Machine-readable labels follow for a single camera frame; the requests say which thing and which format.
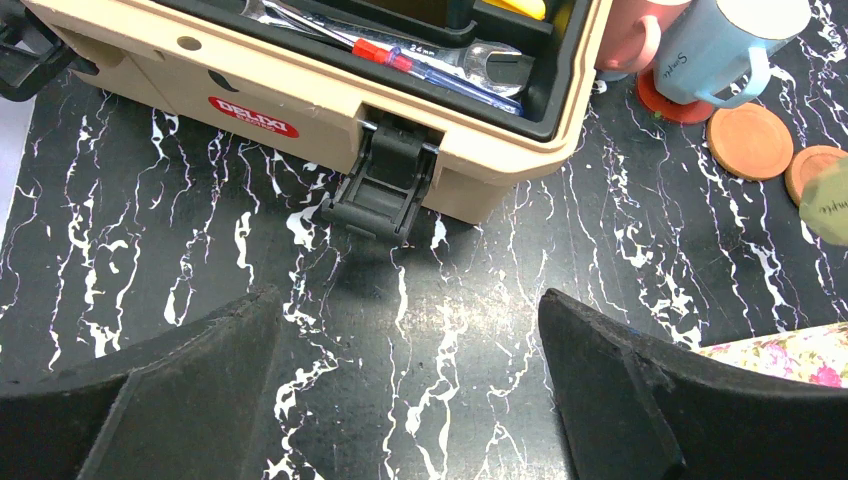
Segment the pink mug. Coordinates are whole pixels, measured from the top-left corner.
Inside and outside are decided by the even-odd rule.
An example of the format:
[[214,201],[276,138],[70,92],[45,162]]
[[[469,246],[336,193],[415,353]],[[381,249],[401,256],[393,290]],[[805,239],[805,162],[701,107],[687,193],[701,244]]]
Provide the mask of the pink mug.
[[689,5],[689,0],[613,1],[595,68],[623,74],[645,69],[653,61],[663,33]]

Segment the orange wood coaster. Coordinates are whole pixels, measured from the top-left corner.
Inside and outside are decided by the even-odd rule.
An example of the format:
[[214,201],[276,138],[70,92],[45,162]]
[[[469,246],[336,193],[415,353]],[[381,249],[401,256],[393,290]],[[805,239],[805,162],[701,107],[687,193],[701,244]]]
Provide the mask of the orange wood coaster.
[[788,127],[776,114],[754,103],[717,110],[708,121],[706,135],[718,164],[745,180],[781,175],[794,154]]

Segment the silver wrench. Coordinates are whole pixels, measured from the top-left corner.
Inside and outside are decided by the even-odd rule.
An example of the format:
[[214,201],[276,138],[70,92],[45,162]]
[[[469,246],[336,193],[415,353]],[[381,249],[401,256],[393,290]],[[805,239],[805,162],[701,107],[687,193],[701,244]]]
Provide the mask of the silver wrench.
[[402,53],[409,57],[464,78],[506,98],[514,99],[525,89],[522,83],[498,82],[488,73],[488,64],[493,57],[503,56],[512,60],[522,57],[519,50],[507,44],[473,41],[462,48],[442,47],[417,38],[392,34],[299,10],[281,1],[247,1],[241,15],[264,25],[285,28],[302,35],[327,40],[339,47],[349,49],[351,53],[352,44],[358,39],[365,39],[387,50],[399,47]]

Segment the blue grey coaster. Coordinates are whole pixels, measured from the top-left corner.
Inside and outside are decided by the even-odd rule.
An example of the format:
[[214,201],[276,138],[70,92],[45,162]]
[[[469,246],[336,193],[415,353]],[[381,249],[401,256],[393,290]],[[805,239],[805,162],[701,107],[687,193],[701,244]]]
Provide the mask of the blue grey coaster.
[[629,73],[619,71],[598,71],[596,75],[597,81],[616,82],[625,79]]

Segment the yellow handled screwdriver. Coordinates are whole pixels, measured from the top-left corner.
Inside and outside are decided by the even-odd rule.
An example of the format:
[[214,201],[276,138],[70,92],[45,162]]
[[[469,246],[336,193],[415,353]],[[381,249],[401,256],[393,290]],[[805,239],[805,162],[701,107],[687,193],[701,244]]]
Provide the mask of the yellow handled screwdriver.
[[544,20],[547,13],[543,0],[484,0],[484,2],[539,21]]

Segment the light blue mug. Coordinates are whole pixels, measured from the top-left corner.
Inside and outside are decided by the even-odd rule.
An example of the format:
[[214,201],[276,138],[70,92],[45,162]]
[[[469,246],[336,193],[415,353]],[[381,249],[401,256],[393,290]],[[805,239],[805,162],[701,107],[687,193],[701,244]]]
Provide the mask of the light blue mug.
[[766,89],[769,57],[797,37],[811,16],[805,0],[695,1],[661,40],[655,88],[681,105],[737,108]]

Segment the light wood coaster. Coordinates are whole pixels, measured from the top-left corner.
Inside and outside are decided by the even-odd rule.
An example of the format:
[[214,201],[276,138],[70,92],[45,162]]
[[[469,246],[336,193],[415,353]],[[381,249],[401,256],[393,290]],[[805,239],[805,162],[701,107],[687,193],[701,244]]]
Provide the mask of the light wood coaster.
[[784,172],[786,190],[794,204],[801,204],[803,190],[809,181],[846,156],[846,151],[825,145],[810,146],[795,154]]

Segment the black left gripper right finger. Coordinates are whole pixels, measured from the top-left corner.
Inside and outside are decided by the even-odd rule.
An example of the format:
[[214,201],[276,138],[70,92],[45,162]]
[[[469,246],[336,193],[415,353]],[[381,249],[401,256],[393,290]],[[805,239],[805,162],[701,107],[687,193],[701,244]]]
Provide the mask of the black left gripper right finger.
[[750,372],[556,290],[538,326],[579,479],[843,479],[847,393]]

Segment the red coaster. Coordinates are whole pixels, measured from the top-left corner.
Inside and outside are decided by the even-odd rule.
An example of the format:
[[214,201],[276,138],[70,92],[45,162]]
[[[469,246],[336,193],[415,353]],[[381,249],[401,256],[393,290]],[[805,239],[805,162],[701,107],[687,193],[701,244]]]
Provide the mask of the red coaster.
[[716,110],[713,105],[704,101],[678,104],[669,100],[656,90],[652,69],[637,75],[635,91],[640,103],[656,118],[670,122],[698,124],[708,120]]

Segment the black tool tray insert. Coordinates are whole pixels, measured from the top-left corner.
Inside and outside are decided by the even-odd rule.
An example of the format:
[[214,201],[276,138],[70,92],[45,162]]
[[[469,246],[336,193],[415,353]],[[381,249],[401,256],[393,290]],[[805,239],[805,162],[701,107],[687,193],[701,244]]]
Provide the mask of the black tool tray insert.
[[246,1],[169,1],[167,7],[217,26],[280,46],[368,80],[417,96],[455,112],[532,140],[552,139],[562,118],[568,89],[577,82],[573,62],[582,34],[589,28],[590,1],[548,1],[540,20],[498,8],[484,1],[293,1],[291,7],[410,37],[416,44],[436,48],[469,47],[475,41],[503,43],[516,48],[516,60],[498,60],[491,70],[515,80],[515,99],[523,113],[514,115],[445,88],[393,72],[355,58],[321,35],[312,38],[263,26],[243,11]]

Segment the floral rectangular tray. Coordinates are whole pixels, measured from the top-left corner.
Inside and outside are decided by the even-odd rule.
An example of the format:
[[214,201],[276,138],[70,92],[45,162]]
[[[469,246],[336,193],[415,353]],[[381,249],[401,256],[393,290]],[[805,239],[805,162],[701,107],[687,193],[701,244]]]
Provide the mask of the floral rectangular tray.
[[847,387],[845,322],[702,347],[698,354],[759,374]]

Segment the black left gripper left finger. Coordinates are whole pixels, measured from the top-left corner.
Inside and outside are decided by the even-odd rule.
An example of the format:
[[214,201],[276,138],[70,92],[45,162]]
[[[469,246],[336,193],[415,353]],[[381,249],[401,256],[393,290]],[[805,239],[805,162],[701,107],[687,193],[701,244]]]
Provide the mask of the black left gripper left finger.
[[116,353],[1,385],[5,479],[240,479],[282,326],[262,288]]

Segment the tan plastic toolbox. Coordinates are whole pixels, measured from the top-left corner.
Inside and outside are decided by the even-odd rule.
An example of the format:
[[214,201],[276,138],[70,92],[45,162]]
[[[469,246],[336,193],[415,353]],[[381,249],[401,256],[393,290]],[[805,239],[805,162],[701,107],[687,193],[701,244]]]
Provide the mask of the tan plastic toolbox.
[[169,1],[5,1],[1,94],[33,97],[62,71],[334,170],[323,216],[404,241],[421,208],[483,222],[517,184],[574,152],[611,5],[590,1],[562,118],[532,140],[167,7]]

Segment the green mug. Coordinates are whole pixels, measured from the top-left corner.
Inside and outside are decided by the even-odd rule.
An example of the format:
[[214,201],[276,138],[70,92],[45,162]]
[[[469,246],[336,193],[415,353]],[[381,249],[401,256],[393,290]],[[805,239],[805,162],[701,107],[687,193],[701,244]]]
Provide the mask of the green mug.
[[847,157],[806,183],[799,211],[801,220],[823,241],[847,245]]

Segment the red blue handled screwdriver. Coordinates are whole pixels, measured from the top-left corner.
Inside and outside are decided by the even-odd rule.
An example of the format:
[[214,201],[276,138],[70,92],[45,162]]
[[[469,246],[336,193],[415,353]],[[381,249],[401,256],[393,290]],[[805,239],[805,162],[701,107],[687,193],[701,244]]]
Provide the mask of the red blue handled screwdriver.
[[493,93],[464,78],[409,57],[403,54],[399,47],[393,47],[387,50],[365,39],[358,39],[352,44],[352,53],[360,58],[391,67],[417,79],[425,80],[430,84],[462,94],[507,113],[517,116],[523,115],[523,108],[517,101]]

